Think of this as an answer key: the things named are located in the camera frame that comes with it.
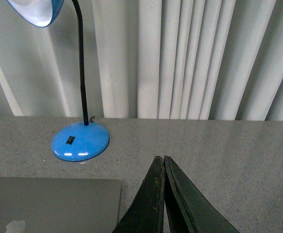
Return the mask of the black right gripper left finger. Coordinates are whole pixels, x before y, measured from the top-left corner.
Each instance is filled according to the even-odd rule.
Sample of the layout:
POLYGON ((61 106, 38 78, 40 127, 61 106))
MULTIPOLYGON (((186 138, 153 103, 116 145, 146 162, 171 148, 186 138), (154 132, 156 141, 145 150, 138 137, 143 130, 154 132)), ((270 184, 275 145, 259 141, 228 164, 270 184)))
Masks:
POLYGON ((156 156, 132 204, 114 233, 161 233, 164 220, 165 167, 156 156))

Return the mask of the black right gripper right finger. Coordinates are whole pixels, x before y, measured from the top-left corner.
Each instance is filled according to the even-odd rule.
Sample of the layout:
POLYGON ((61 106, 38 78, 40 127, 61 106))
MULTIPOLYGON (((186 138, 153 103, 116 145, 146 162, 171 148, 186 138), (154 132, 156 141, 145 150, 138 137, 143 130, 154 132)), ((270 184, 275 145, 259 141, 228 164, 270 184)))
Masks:
POLYGON ((170 157, 164 157, 165 206, 172 233, 237 233, 170 157))

